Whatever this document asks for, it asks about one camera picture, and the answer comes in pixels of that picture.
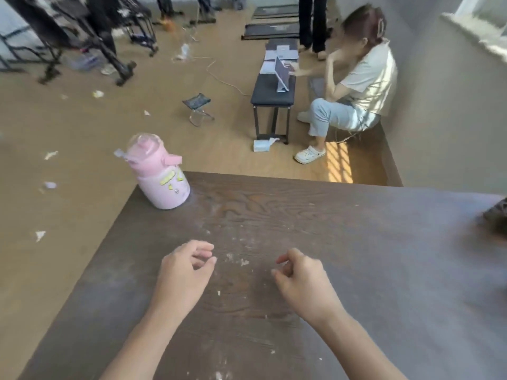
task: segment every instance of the pink water bottle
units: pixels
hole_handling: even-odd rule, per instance
[[[190,194],[190,185],[178,165],[181,156],[170,154],[157,135],[136,134],[127,145],[127,152],[115,152],[130,164],[151,203],[159,209],[172,209],[183,204]]]

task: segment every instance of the hair clip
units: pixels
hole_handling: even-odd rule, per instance
[[[377,28],[377,38],[384,37],[384,33],[385,33],[385,24],[384,24],[384,19],[381,18],[381,19],[379,19],[379,25]]]

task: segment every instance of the sunlight patch on floor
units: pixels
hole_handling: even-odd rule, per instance
[[[329,181],[353,183],[346,143],[326,143],[326,159]]]

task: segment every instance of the window sill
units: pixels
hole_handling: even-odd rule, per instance
[[[487,52],[507,63],[507,36],[503,36],[503,29],[472,15],[442,13],[442,18],[457,26]]]

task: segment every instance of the woman's hair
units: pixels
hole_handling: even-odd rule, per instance
[[[384,13],[380,8],[365,4],[352,12],[342,23],[345,35],[361,40],[368,39],[368,45],[374,47],[384,38],[387,25]]]

